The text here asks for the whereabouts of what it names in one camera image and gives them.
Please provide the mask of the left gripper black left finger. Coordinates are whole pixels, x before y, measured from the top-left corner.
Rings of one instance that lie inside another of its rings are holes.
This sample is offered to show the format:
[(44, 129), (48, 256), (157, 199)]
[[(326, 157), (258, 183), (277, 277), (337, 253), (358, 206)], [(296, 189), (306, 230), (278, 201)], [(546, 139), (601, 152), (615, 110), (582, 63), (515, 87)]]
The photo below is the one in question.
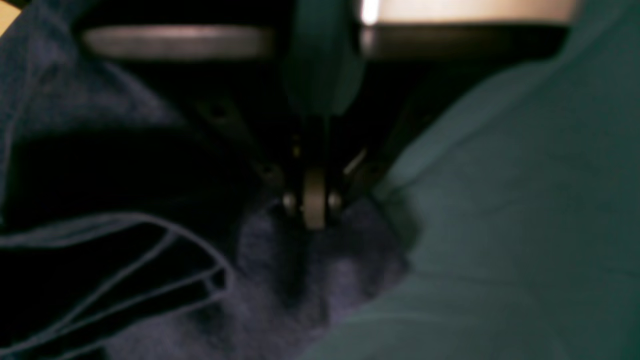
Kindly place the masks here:
[(91, 55), (140, 78), (205, 126), (282, 194), (286, 214), (321, 228), (321, 171), (281, 64), (294, 0), (99, 0), (75, 22)]

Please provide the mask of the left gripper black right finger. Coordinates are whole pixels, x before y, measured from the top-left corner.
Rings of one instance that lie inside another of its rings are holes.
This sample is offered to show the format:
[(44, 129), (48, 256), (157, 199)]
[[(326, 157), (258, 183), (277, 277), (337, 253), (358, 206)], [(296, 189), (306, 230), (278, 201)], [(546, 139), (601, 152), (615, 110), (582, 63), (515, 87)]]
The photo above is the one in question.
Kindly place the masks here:
[(569, 25), (362, 25), (364, 73), (347, 109), (326, 122), (320, 227), (381, 182), (399, 155), (466, 92), (563, 47)]

